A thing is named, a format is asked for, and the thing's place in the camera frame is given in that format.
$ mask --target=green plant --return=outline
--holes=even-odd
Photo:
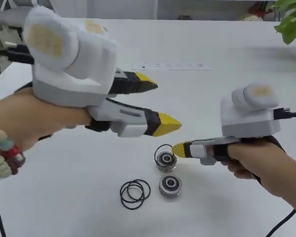
[[[274,7],[278,7],[281,12],[294,10],[274,27],[278,33],[282,34],[283,42],[290,44],[296,39],[296,0],[278,0]]]

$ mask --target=bearing inner ring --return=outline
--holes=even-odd
[[[170,163],[171,160],[172,160],[172,157],[169,156],[169,155],[162,156],[162,161],[165,162],[165,163]]]
[[[177,184],[177,181],[173,178],[168,178],[166,180],[166,185],[168,188],[174,188],[176,186],[176,184]]]

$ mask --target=green bead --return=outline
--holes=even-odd
[[[14,143],[9,139],[7,139],[3,142],[0,142],[0,150],[3,152],[9,151],[10,149],[13,148],[13,146],[14,146]]]

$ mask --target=paper label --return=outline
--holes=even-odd
[[[103,35],[105,33],[103,27],[98,23],[94,23],[91,19],[85,20],[85,28],[89,33],[95,33],[100,35]]]
[[[256,86],[253,88],[253,96],[263,97],[272,95],[272,89],[270,86]]]
[[[33,24],[30,27],[26,43],[47,55],[63,55],[63,39],[61,36],[41,24]]]

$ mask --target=beaded bracelet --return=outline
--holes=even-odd
[[[25,160],[20,148],[0,130],[0,179],[17,174]]]

